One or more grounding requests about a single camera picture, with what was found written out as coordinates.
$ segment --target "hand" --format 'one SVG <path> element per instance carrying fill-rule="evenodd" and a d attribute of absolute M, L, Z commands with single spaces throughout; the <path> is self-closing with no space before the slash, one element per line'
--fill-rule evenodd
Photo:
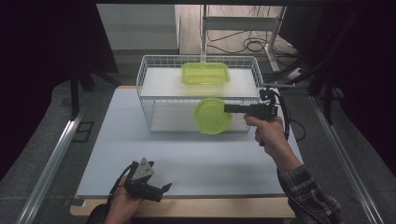
<path fill-rule="evenodd" d="M 281 174 L 302 165 L 286 140 L 282 118 L 275 117 L 269 121 L 256 119 L 250 115 L 245 115 L 244 118 L 247 125 L 257 127 L 255 140 L 265 143 L 265 152 L 274 159 Z"/>
<path fill-rule="evenodd" d="M 133 199 L 124 188 L 126 175 L 122 178 L 120 186 L 114 192 L 113 201 L 106 217 L 106 224 L 122 224 L 130 220 L 143 202 L 142 199 Z"/>

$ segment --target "yellow-green plastic container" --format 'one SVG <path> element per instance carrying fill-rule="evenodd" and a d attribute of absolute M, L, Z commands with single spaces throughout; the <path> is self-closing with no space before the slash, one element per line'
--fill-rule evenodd
<path fill-rule="evenodd" d="M 184 63 L 181 82 L 192 93 L 218 93 L 230 82 L 230 74 L 225 63 Z"/>
<path fill-rule="evenodd" d="M 219 98 L 205 98 L 197 104 L 194 118 L 201 133 L 222 133 L 230 126 L 233 115 L 224 112 L 224 104 Z"/>

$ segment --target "plastic lid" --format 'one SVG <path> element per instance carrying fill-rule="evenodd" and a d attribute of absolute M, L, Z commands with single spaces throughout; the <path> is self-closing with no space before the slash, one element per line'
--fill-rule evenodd
<path fill-rule="evenodd" d="M 194 111 L 195 122 L 201 133 L 222 133 L 230 126 L 232 114 L 224 112 L 224 101 L 205 98 Z"/>
<path fill-rule="evenodd" d="M 219 85 L 230 81 L 225 63 L 184 63 L 181 82 L 186 85 Z"/>

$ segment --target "white wire basket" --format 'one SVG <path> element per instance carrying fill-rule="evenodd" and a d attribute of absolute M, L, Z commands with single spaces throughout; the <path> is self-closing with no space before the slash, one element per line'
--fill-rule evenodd
<path fill-rule="evenodd" d="M 191 91 L 181 83 L 181 66 L 199 63 L 199 55 L 146 55 L 137 75 L 136 89 L 151 132 L 199 132 L 194 108 L 207 97 L 226 104 L 251 105 L 259 101 L 262 74 L 252 56 L 206 56 L 207 63 L 225 63 L 230 82 L 221 91 Z M 225 133 L 246 133 L 243 114 L 233 114 Z"/>

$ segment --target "plaid sleeve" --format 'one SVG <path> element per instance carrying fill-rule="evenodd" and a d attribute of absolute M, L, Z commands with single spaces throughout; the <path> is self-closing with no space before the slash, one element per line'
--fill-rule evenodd
<path fill-rule="evenodd" d="M 318 185 L 303 165 L 282 175 L 278 173 L 278 178 L 280 186 L 289 197 L 291 209 L 301 223 L 320 222 L 309 216 L 299 205 L 326 223 L 344 223 L 339 215 L 341 205 Z"/>

